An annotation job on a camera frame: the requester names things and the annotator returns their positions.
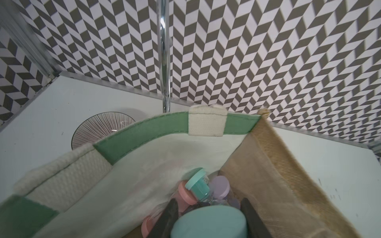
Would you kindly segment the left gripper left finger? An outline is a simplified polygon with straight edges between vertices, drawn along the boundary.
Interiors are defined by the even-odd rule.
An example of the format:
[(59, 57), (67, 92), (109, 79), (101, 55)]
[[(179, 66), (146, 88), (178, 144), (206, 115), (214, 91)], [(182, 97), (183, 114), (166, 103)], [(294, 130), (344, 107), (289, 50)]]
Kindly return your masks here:
[(148, 238), (170, 238), (171, 231), (178, 218), (178, 203), (176, 199), (172, 198), (152, 228)]

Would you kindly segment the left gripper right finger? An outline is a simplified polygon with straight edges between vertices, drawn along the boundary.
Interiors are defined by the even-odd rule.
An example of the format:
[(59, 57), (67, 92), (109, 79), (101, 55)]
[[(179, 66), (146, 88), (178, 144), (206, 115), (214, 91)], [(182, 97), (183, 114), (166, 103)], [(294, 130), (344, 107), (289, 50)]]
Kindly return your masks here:
[(269, 230), (247, 198), (241, 200), (240, 210), (247, 221), (248, 238), (272, 238)]

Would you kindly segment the pink hourglass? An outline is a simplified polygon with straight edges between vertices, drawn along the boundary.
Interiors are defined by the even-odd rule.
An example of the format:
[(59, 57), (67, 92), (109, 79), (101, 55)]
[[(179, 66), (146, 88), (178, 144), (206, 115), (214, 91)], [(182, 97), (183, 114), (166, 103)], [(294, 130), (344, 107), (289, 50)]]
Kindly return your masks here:
[[(191, 205), (195, 205), (197, 203), (197, 199), (195, 198), (193, 193), (185, 188), (185, 185), (187, 182), (188, 182), (187, 180), (181, 181), (178, 185), (176, 192), (173, 193), (172, 196), (170, 197), (170, 199), (174, 198), (177, 201), (180, 216)], [(159, 220), (167, 204), (168, 202), (157, 205), (153, 209), (153, 211), (148, 216), (145, 217), (141, 225), (141, 233), (144, 238), (146, 238), (149, 235), (154, 225)]]

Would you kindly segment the teal hourglass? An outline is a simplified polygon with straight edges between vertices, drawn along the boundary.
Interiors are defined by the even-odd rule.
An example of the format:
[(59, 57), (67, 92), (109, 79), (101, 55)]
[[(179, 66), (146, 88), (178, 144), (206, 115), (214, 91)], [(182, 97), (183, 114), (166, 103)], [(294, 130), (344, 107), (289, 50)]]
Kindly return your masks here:
[(186, 182), (185, 188), (192, 192), (198, 201), (206, 200), (210, 195), (210, 188), (205, 169), (197, 168), (193, 176)]
[(247, 220), (238, 209), (215, 205), (193, 210), (173, 226), (172, 238), (246, 238)]

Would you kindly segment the purple hourglass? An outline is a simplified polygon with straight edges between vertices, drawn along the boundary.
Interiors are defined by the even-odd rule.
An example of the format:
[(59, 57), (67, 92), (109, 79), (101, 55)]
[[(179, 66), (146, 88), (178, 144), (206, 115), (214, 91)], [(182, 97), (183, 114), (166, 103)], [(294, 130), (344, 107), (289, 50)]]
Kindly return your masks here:
[(216, 176), (209, 183), (212, 199), (211, 205), (229, 205), (240, 210), (240, 202), (234, 197), (230, 183), (225, 176)]

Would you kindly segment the brown green canvas bag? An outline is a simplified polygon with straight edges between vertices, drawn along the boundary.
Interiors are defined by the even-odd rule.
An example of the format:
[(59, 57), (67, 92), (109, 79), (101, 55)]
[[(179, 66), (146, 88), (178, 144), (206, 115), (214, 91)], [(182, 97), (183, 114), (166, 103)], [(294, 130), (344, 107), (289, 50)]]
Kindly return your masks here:
[(272, 238), (357, 238), (264, 113), (193, 106), (85, 144), (28, 172), (1, 204), (3, 238), (137, 237), (153, 209), (204, 168), (247, 198)]

